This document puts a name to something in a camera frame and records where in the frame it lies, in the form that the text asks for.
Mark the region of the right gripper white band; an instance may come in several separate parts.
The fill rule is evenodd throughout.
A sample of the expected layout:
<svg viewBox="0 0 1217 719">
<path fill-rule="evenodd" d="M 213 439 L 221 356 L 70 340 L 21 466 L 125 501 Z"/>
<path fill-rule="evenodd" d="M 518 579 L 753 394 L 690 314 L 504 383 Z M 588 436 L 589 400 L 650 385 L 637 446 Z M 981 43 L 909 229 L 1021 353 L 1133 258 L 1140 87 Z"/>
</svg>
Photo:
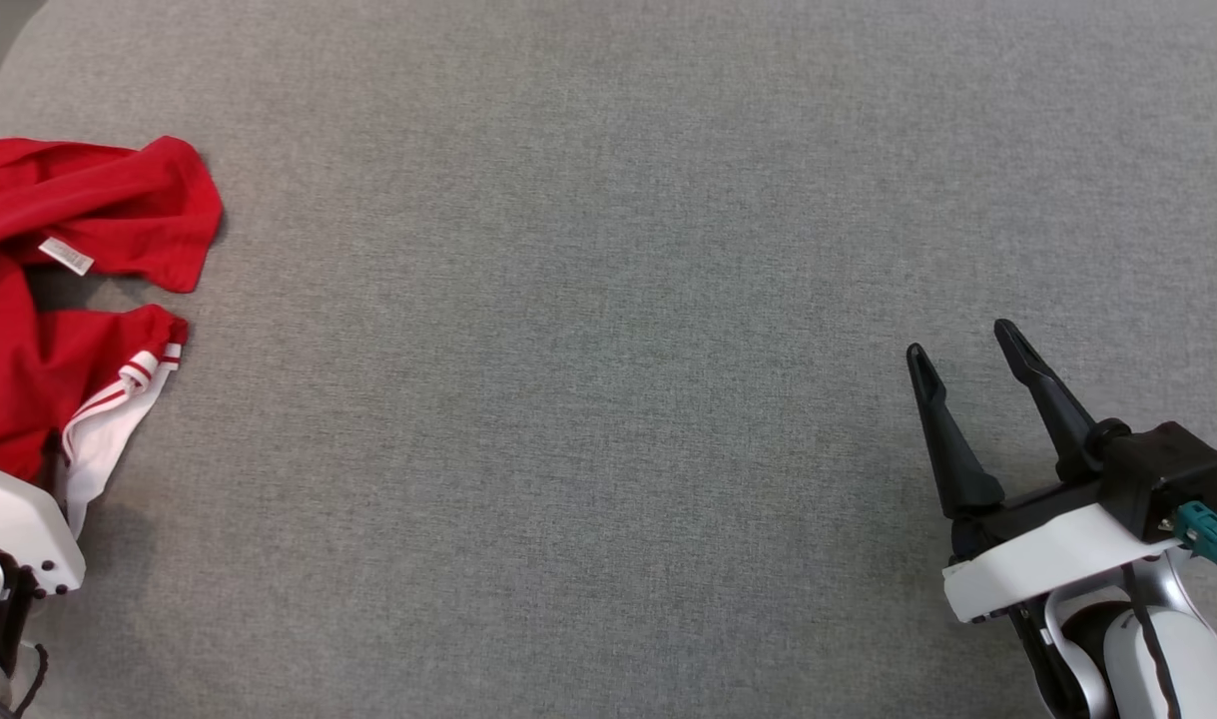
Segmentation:
<svg viewBox="0 0 1217 719">
<path fill-rule="evenodd" d="M 997 344 L 1010 371 L 1030 391 L 1058 455 L 1055 472 L 1067 485 L 1099 477 L 1101 461 L 1087 440 L 1097 420 L 1062 383 L 1051 365 L 1009 319 L 994 322 Z M 953 414 L 947 391 L 922 346 L 905 352 L 913 397 L 946 518 L 985 513 L 1005 500 L 1003 485 L 983 470 Z M 1133 561 L 1178 549 L 1178 538 L 1143 543 L 1099 502 L 1049 519 L 1023 535 L 942 571 L 942 591 L 959 622 L 1101 575 Z"/>
</svg>

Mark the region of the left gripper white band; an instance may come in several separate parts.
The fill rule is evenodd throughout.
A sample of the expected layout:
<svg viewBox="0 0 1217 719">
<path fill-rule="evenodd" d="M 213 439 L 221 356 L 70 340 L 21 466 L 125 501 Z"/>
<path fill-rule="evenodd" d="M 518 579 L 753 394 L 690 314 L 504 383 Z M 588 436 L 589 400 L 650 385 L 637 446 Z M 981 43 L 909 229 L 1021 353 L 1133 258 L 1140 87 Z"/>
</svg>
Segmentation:
<svg viewBox="0 0 1217 719">
<path fill-rule="evenodd" d="M 29 568 L 45 592 L 71 592 L 85 578 L 85 558 L 58 502 L 41 487 L 0 470 L 0 552 Z"/>
</svg>

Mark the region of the red shirt with white sleeves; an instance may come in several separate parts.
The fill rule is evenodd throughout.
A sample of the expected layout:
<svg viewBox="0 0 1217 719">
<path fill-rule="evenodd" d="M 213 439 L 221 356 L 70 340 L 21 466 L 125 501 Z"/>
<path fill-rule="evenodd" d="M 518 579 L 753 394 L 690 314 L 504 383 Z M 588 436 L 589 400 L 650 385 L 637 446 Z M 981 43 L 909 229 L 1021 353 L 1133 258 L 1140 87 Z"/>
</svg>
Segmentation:
<svg viewBox="0 0 1217 719">
<path fill-rule="evenodd" d="M 221 197 L 180 137 L 142 148 L 0 137 L 0 470 L 39 485 L 47 453 L 74 535 L 187 344 L 166 307 L 39 309 L 29 273 L 196 290 Z"/>
</svg>

